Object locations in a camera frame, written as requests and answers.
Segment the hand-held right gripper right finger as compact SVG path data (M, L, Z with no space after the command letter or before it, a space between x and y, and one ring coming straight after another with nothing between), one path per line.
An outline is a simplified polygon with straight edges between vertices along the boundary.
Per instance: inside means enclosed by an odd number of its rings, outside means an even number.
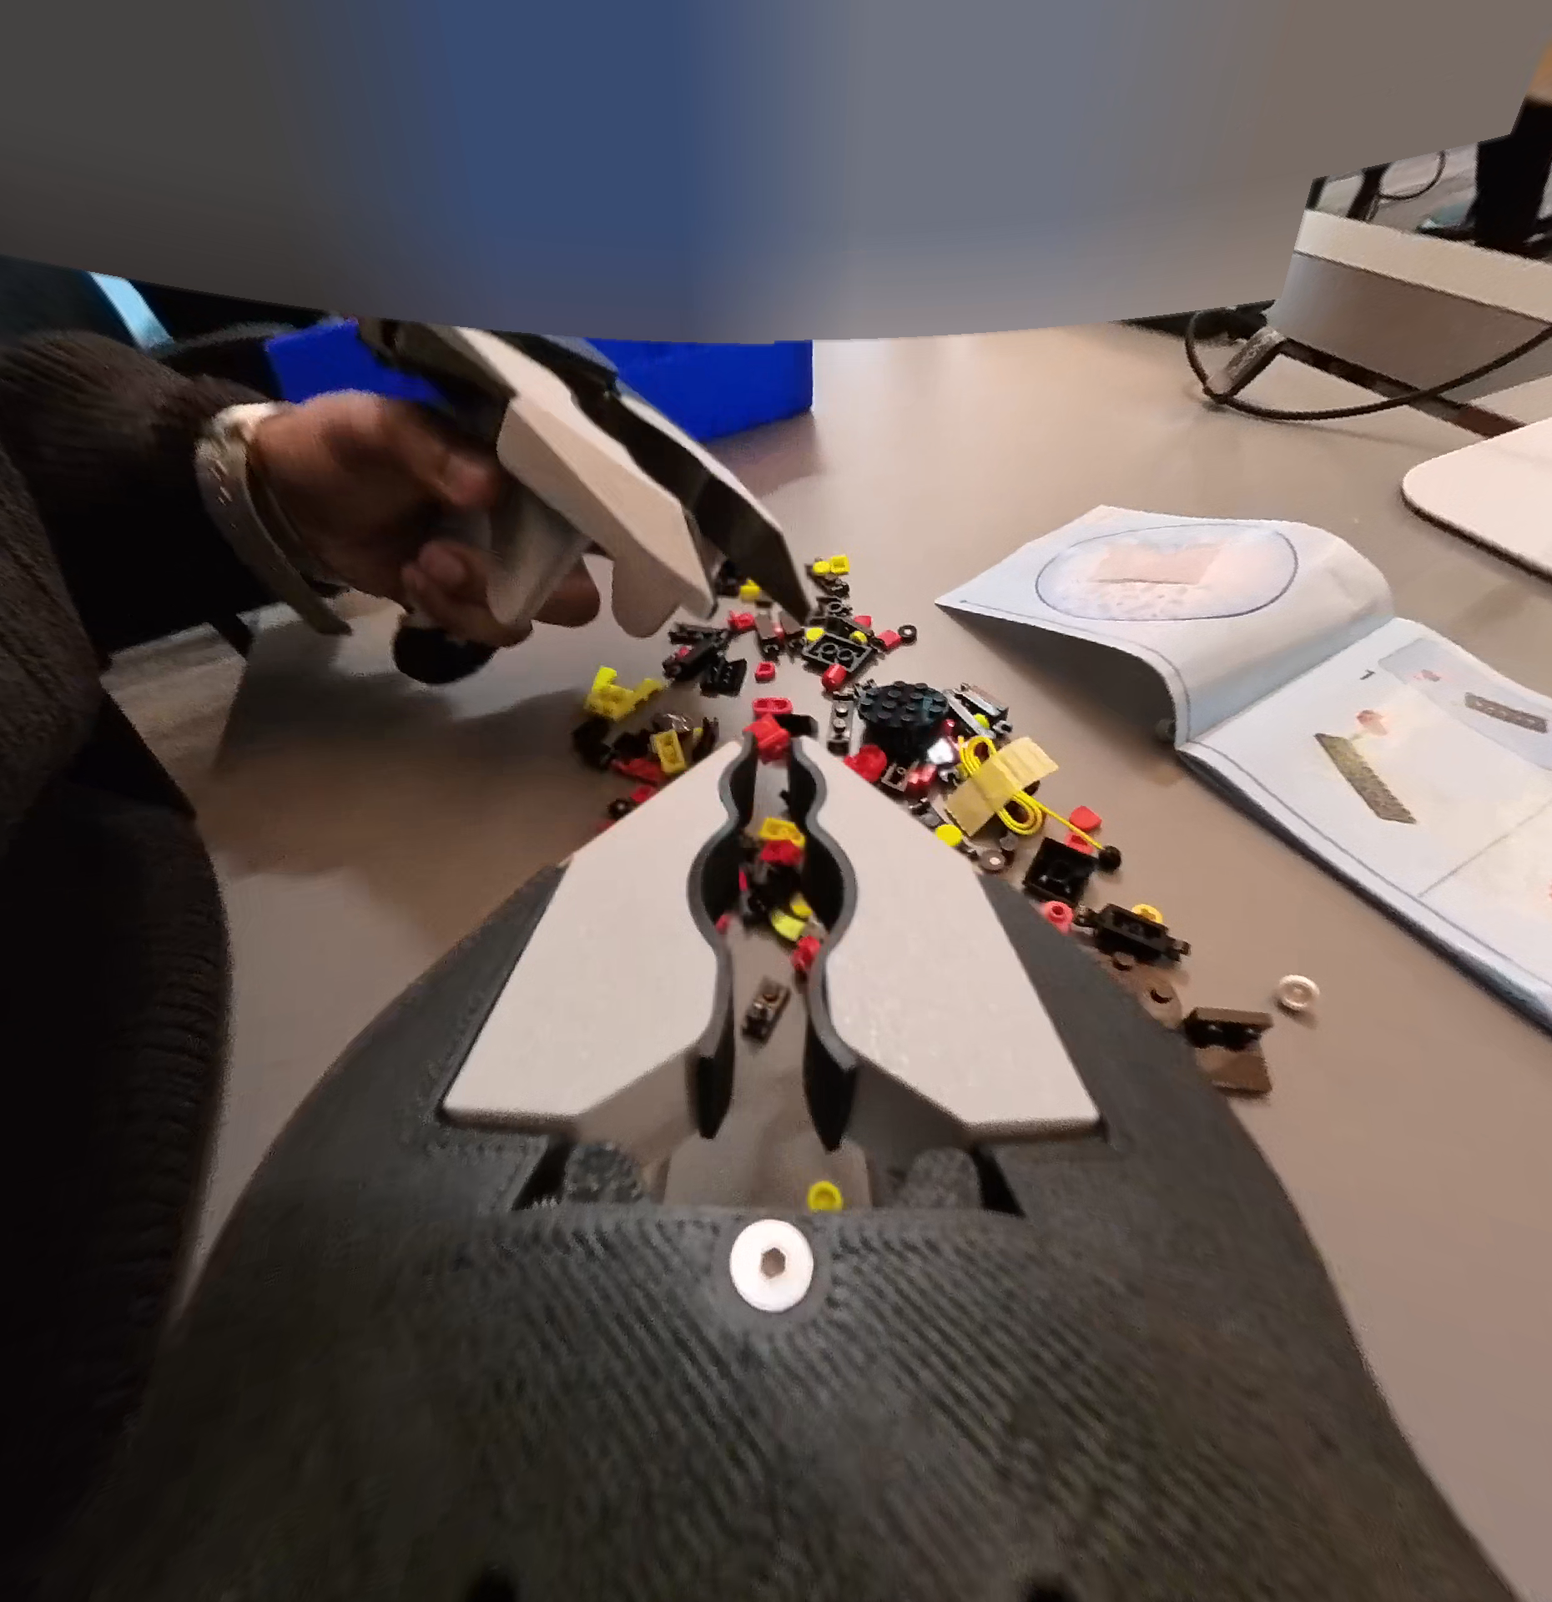
M791 750L802 895L821 929L802 1093L826 1150L880 1172L926 1150L1085 1137L1101 1119L994 888L813 739Z

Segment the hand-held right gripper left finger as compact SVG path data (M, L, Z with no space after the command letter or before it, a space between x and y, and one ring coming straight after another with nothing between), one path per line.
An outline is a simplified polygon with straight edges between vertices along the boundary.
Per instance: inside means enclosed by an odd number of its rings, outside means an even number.
M721 748L564 864L441 1109L623 1150L712 1137L734 1084L730 956L758 759Z

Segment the light blue instruction booklet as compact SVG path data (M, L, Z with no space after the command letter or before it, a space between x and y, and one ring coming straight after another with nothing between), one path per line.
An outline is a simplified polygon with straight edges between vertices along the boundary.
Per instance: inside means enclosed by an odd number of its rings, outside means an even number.
M1552 698L1343 539L1099 506L937 606L1151 670L1188 770L1552 1036Z

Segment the black round lego plate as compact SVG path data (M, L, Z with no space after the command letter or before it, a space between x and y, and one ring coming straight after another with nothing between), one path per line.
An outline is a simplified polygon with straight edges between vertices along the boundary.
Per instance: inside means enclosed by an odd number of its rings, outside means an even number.
M891 764L913 766L941 735L948 698L926 683L882 683L858 692L861 744L880 750Z

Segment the person's left hand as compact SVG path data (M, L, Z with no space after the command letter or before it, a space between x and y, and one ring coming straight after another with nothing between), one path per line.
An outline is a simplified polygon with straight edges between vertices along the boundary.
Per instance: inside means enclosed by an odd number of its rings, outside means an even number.
M404 602L479 646L531 637L494 617L487 554L448 534L494 512L507 476L426 412L361 392L317 395L262 417L249 464L311 563L343 587Z

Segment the pile of small lego pieces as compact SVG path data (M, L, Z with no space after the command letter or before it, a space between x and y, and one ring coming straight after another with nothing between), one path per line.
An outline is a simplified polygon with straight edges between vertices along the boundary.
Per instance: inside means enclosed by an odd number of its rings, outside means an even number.
M815 619L804 637L804 654L824 674L828 709L828 755L837 757L847 770L878 788L880 777L904 777L913 766L891 764L887 757L861 744L861 727L854 705L858 691L852 683L861 665L869 663L878 641L867 626L828 613ZM797 739L815 739L812 724L799 718L786 702L762 700L751 707L749 729L736 746L751 746L758 759L749 820L741 829L740 892L723 923L780 925L778 938L795 956L795 975L776 982L784 995L799 990L802 995L810 964L821 945L821 929L802 895L804 835L791 820L791 750ZM686 757L708 759L725 746L697 742L692 729L682 733L681 751ZM1240 1148L1249 1152L1245 1133L1221 1111L1219 1100L1201 1089L1201 1071L1210 1056L1232 1045L1232 1038L1179 1045L1177 1032L1144 1019L1136 1004L1114 988L1107 971L1090 964L1090 953L1081 951L1074 936L1042 938L1042 923L1027 912L1016 892L994 886L994 908L1015 942L1022 962L1031 971L1046 1010L1055 1021L1066 1050L1099 1111L1099 1126L1085 1137L1040 1141L1035 1145L1005 1145L970 1150L978 1156L996 1156L1000 1150L1044 1150L1048 1143L1063 1150L1096 1150L1112 1137L1125 1148L1146 1146L1157 1157L1182 1157L1186 1167L1203 1176L1221 1170L1221 1152ZM721 930L730 956L734 1034L740 1028L738 977L732 942ZM734 1080L738 1047L734 1041ZM607 1143L570 1143L568 1185L573 1194L642 1198L647 1202L669 1196L671 1170L682 1152L708 1148L719 1135L692 1133L677 1150L623 1150ZM920 1152L906 1172L880 1172L865 1152L863 1165L878 1193L898 1193Z

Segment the white folding stand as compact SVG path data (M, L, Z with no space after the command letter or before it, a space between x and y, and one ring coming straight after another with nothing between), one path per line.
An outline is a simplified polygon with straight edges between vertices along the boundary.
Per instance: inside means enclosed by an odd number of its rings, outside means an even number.
M1552 583L1552 417L1419 464L1400 495L1433 526Z

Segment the silver wristwatch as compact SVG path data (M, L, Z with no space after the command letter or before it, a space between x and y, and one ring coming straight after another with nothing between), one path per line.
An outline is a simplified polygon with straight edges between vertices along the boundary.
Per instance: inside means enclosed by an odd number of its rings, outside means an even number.
M254 403L214 414L193 445L193 475L210 521L269 598L313 633L346 637L348 622L324 595L324 576L252 460L258 430L287 412L284 403Z

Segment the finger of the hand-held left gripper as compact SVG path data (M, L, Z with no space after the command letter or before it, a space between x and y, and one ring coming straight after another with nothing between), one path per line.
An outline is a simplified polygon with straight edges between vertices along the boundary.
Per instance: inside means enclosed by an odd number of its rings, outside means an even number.
M810 615L812 596L786 536L765 506L717 458L620 379L609 377L597 419L645 478L681 510L710 598L732 574L795 620Z
M658 633L677 611L706 617L714 598L681 502L577 404L544 368L505 368L509 397L496 436L500 467L542 508L531 556L505 548L502 563L527 593L498 591L520 622L549 587L555 543L594 547L610 563L610 613L623 633Z

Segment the dark brown round lego plate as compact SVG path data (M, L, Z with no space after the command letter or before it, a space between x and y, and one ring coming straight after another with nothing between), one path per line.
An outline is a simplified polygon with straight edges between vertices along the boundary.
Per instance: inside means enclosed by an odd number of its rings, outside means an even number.
M1138 1008L1160 1028L1182 1030L1186 1006L1170 967L1138 960L1131 953L1099 953L1099 966L1107 977L1138 1004Z

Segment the blue plastic bin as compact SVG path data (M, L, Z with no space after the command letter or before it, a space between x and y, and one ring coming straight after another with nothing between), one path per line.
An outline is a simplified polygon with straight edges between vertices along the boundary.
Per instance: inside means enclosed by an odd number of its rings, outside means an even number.
M603 358L647 404L701 443L810 412L812 345L705 345L562 338L564 349ZM361 342L354 321L319 323L263 340L269 390L300 404L328 392L370 392L441 408L442 392L404 375Z

